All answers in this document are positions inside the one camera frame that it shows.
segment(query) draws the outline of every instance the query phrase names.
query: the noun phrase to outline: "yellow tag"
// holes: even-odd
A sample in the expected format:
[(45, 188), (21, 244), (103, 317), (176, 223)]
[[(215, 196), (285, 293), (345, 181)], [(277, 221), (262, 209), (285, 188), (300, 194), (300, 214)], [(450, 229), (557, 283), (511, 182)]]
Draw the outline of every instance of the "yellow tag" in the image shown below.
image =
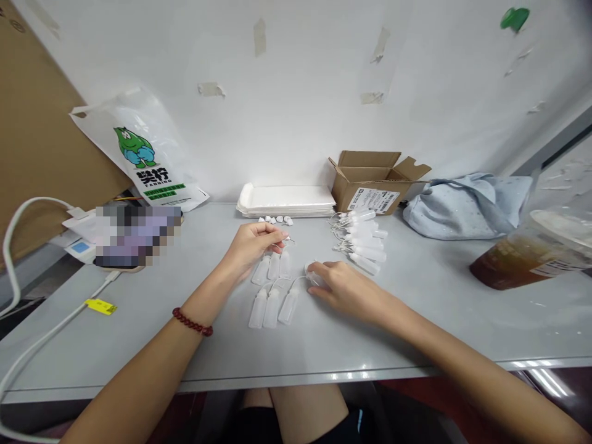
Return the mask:
[(102, 301), (101, 299), (87, 299), (86, 304), (88, 305), (88, 308), (107, 316), (110, 316), (115, 310), (117, 310), (115, 305)]

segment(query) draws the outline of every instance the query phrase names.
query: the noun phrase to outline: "person's right hand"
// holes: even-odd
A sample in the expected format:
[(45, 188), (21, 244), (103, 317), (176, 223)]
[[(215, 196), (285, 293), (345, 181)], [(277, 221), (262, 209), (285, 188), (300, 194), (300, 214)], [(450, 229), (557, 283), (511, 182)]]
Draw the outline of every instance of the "person's right hand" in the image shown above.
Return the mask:
[(406, 308), (403, 302), (345, 262), (314, 262), (308, 266), (308, 271), (314, 271), (331, 287), (331, 291), (310, 287), (310, 294), (324, 300), (337, 311), (362, 321), (379, 324), (387, 307), (400, 305), (400, 308)]

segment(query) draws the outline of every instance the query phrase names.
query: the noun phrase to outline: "red bead bracelet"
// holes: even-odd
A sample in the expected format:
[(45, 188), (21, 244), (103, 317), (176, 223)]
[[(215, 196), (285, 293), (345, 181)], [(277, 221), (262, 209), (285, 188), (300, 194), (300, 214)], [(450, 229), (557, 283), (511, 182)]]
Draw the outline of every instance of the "red bead bracelet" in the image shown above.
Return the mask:
[(181, 307), (177, 307), (173, 310), (173, 316), (175, 317), (175, 319), (178, 319), (181, 323), (185, 324), (190, 329), (193, 329), (206, 337), (212, 336), (212, 334), (214, 333), (214, 329), (211, 326), (204, 327), (198, 323), (193, 322), (191, 319), (182, 314)]

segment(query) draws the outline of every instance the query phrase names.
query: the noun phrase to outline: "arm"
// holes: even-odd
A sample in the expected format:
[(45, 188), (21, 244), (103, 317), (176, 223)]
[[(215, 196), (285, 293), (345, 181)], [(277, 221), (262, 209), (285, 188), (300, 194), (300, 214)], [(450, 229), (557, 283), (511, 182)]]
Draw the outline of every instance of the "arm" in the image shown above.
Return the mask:
[(399, 336), (425, 354), (485, 414), (524, 443), (583, 444), (590, 436), (566, 413), (494, 362), (343, 262), (315, 262), (332, 291), (310, 293), (335, 309)]
[[(234, 286), (266, 250), (280, 252), (288, 233), (268, 223), (242, 225), (228, 253), (181, 307), (210, 326)], [(176, 319), (127, 363), (82, 412), (62, 443), (144, 443), (165, 412), (203, 336)]]

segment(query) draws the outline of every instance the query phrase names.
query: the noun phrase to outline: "plastic cup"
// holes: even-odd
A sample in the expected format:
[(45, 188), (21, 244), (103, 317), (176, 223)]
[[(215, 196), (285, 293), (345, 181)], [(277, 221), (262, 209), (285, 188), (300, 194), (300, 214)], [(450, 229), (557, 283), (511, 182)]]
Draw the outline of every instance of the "plastic cup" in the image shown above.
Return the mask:
[(508, 290), (592, 268), (592, 223), (572, 215), (535, 210), (469, 269), (485, 285)]

